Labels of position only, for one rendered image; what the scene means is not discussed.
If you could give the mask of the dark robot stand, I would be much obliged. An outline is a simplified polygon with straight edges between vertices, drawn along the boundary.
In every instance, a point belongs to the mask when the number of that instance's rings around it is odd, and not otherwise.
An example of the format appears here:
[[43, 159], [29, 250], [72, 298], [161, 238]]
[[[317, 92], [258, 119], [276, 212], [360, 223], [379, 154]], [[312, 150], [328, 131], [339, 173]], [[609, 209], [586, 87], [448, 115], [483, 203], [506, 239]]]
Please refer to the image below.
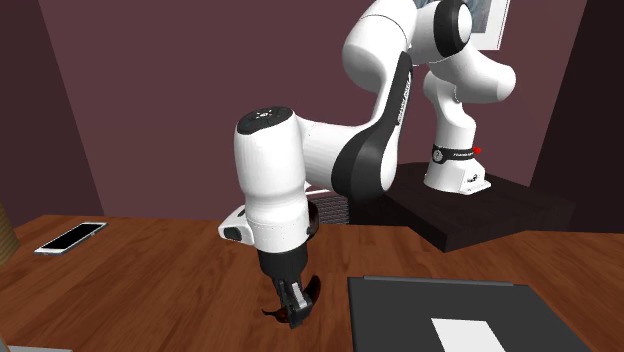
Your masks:
[[427, 187], [428, 164], [397, 167], [391, 188], [370, 202], [349, 203], [357, 225], [405, 226], [443, 252], [523, 231], [564, 231], [575, 204], [503, 178], [488, 175], [491, 187], [473, 195]]

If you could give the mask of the dark red bowl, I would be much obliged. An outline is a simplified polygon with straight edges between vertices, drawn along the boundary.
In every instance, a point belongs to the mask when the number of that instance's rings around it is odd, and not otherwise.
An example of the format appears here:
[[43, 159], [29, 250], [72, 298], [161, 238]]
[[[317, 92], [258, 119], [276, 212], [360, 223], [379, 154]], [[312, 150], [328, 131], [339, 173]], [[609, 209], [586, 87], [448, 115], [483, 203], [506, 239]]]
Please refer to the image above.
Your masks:
[[[308, 212], [309, 212], [309, 226], [306, 230], [306, 234], [308, 235], [308, 238], [304, 241], [306, 243], [308, 240], [312, 239], [315, 236], [319, 228], [318, 208], [311, 201], [308, 202]], [[295, 282], [299, 282], [301, 287], [312, 295], [313, 306], [314, 306], [320, 296], [320, 291], [321, 291], [320, 278], [317, 275], [313, 275], [306, 287], [302, 286], [301, 279], [300, 281], [295, 281]], [[262, 309], [262, 313], [266, 316], [273, 316], [280, 323], [285, 323], [289, 325], [289, 320], [287, 317], [287, 310], [282, 307], [280, 307], [279, 309], [275, 311], [266, 311]]]

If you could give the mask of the white smartphone with black screen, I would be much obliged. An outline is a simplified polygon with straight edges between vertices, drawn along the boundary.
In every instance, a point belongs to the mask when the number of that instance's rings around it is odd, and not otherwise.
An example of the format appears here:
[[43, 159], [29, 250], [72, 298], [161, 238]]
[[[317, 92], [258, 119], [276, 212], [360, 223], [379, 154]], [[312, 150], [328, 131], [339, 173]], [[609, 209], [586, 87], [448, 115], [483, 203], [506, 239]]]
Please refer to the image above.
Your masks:
[[107, 222], [82, 222], [33, 251], [36, 255], [60, 256], [108, 226]]

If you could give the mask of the dark grey closed laptop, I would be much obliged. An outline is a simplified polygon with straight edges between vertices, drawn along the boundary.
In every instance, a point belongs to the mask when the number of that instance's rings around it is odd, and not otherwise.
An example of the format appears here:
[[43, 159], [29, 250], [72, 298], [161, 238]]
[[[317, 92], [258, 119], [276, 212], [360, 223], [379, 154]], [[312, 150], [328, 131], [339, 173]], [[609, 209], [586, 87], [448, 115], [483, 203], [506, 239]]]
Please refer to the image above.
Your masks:
[[348, 279], [355, 352], [591, 352], [527, 285]]

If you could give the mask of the tan ribbed object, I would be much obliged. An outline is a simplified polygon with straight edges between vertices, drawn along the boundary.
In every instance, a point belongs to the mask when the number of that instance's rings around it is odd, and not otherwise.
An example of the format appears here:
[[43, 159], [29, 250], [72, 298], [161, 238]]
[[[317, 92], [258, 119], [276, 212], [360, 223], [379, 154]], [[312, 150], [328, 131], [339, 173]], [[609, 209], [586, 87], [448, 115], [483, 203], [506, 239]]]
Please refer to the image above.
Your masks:
[[20, 247], [17, 234], [0, 203], [0, 267], [5, 265]]

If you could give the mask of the white framed wall picture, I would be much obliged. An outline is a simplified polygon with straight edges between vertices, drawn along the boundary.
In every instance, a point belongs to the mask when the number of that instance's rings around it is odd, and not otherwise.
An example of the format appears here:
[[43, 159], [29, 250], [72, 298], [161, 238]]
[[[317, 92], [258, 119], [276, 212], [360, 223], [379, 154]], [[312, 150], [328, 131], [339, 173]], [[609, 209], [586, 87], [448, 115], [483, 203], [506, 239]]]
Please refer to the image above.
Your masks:
[[465, 0], [472, 15], [471, 42], [481, 51], [499, 50], [511, 0]]

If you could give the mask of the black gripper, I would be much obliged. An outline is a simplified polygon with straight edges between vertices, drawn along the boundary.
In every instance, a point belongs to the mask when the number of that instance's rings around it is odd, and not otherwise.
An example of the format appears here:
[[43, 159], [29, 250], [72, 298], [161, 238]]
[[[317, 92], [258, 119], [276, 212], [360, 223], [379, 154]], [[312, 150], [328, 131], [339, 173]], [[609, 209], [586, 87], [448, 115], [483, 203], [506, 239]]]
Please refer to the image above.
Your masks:
[[258, 250], [257, 254], [262, 272], [272, 279], [280, 306], [287, 310], [289, 327], [299, 327], [313, 308], [312, 295], [299, 282], [295, 282], [300, 281], [301, 273], [308, 262], [307, 243], [286, 252], [269, 253]]

